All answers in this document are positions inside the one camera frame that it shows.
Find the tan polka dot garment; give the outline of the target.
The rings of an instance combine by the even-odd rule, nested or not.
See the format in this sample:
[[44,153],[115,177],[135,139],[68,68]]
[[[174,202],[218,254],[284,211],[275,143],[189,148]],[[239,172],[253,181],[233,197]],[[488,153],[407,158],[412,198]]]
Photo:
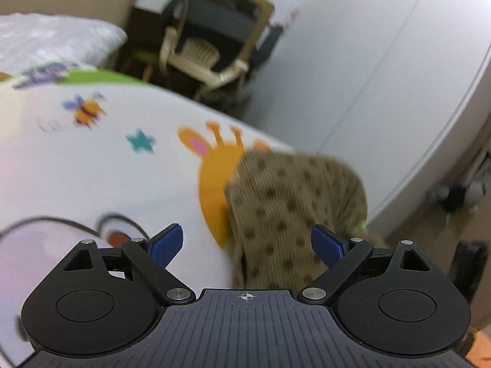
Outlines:
[[311,229],[320,224],[349,239],[368,216],[360,177],[325,156],[246,152],[225,196],[232,285],[242,289],[299,292],[327,268],[311,247]]

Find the cartoon animal print blanket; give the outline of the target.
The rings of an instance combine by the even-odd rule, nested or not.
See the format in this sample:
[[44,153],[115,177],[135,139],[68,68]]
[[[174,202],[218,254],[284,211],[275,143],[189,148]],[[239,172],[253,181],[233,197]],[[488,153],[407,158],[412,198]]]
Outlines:
[[225,232],[201,213],[206,157],[225,185],[245,150],[281,141],[112,71],[56,65],[1,84],[1,364],[32,353],[22,304],[82,239],[184,231],[171,272],[194,291],[232,283]]

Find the beige mesh office chair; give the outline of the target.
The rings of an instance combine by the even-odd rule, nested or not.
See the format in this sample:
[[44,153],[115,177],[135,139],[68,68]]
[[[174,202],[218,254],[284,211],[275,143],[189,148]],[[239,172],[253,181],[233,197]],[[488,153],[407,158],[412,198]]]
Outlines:
[[283,35],[270,0],[172,0],[159,51],[165,87],[197,102],[241,102],[246,83]]

